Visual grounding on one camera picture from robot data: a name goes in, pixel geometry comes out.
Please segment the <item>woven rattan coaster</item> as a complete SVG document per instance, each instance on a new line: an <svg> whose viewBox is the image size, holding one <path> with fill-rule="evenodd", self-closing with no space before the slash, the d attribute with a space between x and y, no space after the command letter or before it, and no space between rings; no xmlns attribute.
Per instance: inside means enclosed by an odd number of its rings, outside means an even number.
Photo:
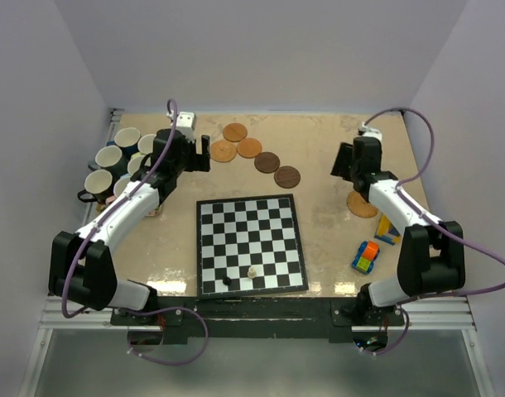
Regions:
<svg viewBox="0 0 505 397"><path fill-rule="evenodd" d="M361 194L352 191L348 194L346 200L349 211L359 218L373 218L379 210L368 203Z"/></svg>
<svg viewBox="0 0 505 397"><path fill-rule="evenodd" d="M212 160L227 163L235 158L237 148L231 141L220 140L210 146L209 153Z"/></svg>

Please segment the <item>light wooden coaster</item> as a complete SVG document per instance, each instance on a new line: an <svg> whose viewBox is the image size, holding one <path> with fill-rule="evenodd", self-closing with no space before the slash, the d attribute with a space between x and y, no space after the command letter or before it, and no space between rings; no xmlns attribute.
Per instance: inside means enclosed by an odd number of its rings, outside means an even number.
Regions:
<svg viewBox="0 0 505 397"><path fill-rule="evenodd" d="M262 152L262 144L255 138L244 138L237 144L237 153L243 158L252 159Z"/></svg>
<svg viewBox="0 0 505 397"><path fill-rule="evenodd" d="M224 139L231 142L239 142L246 138L248 129L241 123L232 122L223 128Z"/></svg>

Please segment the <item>dark blue mug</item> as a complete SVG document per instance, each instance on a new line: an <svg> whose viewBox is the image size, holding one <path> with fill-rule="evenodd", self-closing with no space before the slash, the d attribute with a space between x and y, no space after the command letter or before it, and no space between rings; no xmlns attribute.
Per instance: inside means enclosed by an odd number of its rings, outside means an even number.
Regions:
<svg viewBox="0 0 505 397"><path fill-rule="evenodd" d="M138 152L138 142L141 139L141 133L135 127L125 127L117 131L115 137L106 143L106 146L117 146L123 154L130 158Z"/></svg>

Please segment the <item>dark walnut coaster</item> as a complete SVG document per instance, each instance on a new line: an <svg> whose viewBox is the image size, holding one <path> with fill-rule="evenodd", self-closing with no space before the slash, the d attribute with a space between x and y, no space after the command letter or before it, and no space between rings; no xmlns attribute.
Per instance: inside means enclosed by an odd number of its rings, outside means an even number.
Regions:
<svg viewBox="0 0 505 397"><path fill-rule="evenodd" d="M283 189L292 189L301 181L300 172L293 166L283 165L274 174L275 183Z"/></svg>
<svg viewBox="0 0 505 397"><path fill-rule="evenodd" d="M262 152L255 157L254 166L264 174L274 173L280 167L280 159L272 152Z"/></svg>

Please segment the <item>teal grey mug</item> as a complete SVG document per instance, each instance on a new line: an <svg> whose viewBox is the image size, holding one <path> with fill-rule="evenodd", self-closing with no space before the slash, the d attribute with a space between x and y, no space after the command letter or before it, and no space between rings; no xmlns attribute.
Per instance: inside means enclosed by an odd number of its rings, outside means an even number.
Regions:
<svg viewBox="0 0 505 397"><path fill-rule="evenodd" d="M127 173L127 164L128 160L118 146L105 146L88 163L88 169L107 170L115 179L119 179Z"/></svg>

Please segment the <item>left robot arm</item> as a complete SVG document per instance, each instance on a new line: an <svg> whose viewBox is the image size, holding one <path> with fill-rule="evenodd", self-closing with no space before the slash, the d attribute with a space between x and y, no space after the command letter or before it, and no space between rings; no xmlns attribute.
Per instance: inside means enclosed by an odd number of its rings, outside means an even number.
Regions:
<svg viewBox="0 0 505 397"><path fill-rule="evenodd" d="M149 165L142 165L116 200L76 232L52 242L48 290L83 309L129 309L140 324L159 314L156 290L118 278L113 253L128 233L175 190L183 172L210 170L210 138L190 140L177 129L162 129L153 141Z"/></svg>

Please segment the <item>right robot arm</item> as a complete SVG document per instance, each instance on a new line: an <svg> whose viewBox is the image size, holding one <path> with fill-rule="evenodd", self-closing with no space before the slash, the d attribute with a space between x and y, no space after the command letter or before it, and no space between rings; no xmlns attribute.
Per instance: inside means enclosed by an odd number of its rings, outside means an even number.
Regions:
<svg viewBox="0 0 505 397"><path fill-rule="evenodd" d="M381 139L363 134L343 142L331 174L353 184L355 192L376 207L402 237L394 276L361 287L352 309L345 311L355 325L374 325L397 304L424 294L460 289L465 284L463 236L455 221L444 222L428 213L381 169Z"/></svg>

